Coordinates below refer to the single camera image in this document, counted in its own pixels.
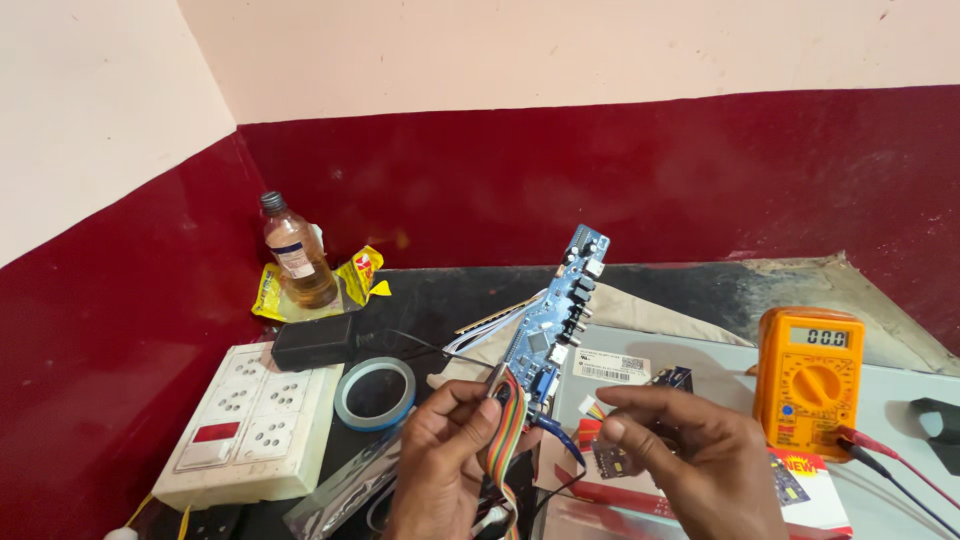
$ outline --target white label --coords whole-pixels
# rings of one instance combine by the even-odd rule
[[[645,384],[650,380],[650,360],[577,349],[573,375],[617,384]]]
[[[285,248],[274,248],[272,251],[294,279],[306,278],[315,272],[313,264],[303,251],[303,244],[299,242]]]

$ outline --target red wall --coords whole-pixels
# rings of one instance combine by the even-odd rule
[[[252,124],[264,181],[344,256],[545,264],[583,222],[611,262],[854,265],[960,352],[960,86],[738,94]]]
[[[102,538],[149,493],[259,335],[262,185],[233,134],[0,269],[4,538]]]

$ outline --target red and white box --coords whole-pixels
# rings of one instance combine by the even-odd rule
[[[597,466],[590,442],[600,423],[584,419],[577,433],[581,452],[587,462],[587,475],[563,494],[592,503],[606,504],[667,519],[676,519],[670,503],[654,484],[650,473],[636,477],[604,479]],[[770,465],[775,469],[780,510],[790,537],[801,540],[849,539],[853,535],[850,520],[840,503],[824,460],[818,455],[768,449]],[[583,472],[556,437],[543,437],[535,485],[553,491]]]

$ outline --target rainbow ribbon cable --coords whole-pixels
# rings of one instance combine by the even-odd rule
[[[510,369],[503,370],[500,378],[494,382],[493,388],[500,392],[504,387],[509,388],[510,397],[503,406],[503,417],[500,419],[500,426],[497,428],[496,435],[490,443],[487,450],[487,474],[493,480],[493,484],[503,493],[507,500],[508,509],[512,510],[510,526],[504,540],[517,540],[519,535],[516,532],[516,496],[510,486],[506,484],[507,469],[510,467],[510,459],[514,455],[516,443],[523,435],[523,421],[527,415],[528,397],[523,392],[523,388],[516,382],[514,374]]]

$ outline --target red wire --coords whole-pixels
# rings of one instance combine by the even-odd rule
[[[942,496],[944,497],[944,499],[950,501],[950,503],[953,504],[954,506],[956,506],[957,508],[960,508],[960,504],[958,504],[957,501],[955,501],[950,495],[947,495],[946,493],[944,493],[944,490],[942,490],[942,489],[940,489],[939,487],[937,487],[937,484],[933,483],[932,481],[930,481],[929,478],[925,477],[923,473],[921,473],[920,471],[918,471],[917,468],[914,467],[913,465],[911,465],[910,462],[908,462],[906,459],[903,459],[902,457],[898,457],[898,458],[897,458],[897,461],[899,461],[900,463],[902,463],[907,469],[910,469],[911,471],[913,471],[913,474],[915,474],[915,475],[917,475],[918,477],[920,477],[921,480],[923,480],[923,481],[925,481],[926,483],[930,484],[930,487],[932,487],[932,488],[934,489],[934,491],[936,491],[937,493],[939,493],[940,495],[942,495]]]
[[[866,448],[867,450],[872,450],[878,454],[886,455],[887,457],[892,457],[895,460],[899,461],[907,469],[910,469],[910,471],[912,471],[913,474],[917,475],[918,477],[920,477],[921,480],[929,484],[929,486],[932,487],[934,491],[939,493],[944,499],[950,501],[950,504],[953,504],[957,508],[960,508],[960,503],[955,501],[953,497],[951,497],[950,495],[947,495],[947,493],[944,490],[940,489],[940,487],[937,486],[937,484],[933,483],[929,478],[925,477],[923,473],[918,471],[917,468],[911,465],[909,461],[900,457],[900,455],[894,452],[894,450],[891,449],[890,447],[875,441],[874,439],[870,438],[869,436],[865,435],[860,431],[857,431],[853,428],[848,428],[847,426],[840,426],[839,428],[837,428],[837,433],[839,433],[840,435],[843,435],[844,438],[846,438],[847,440],[849,440],[850,442],[852,442],[857,446],[861,446],[863,448]]]

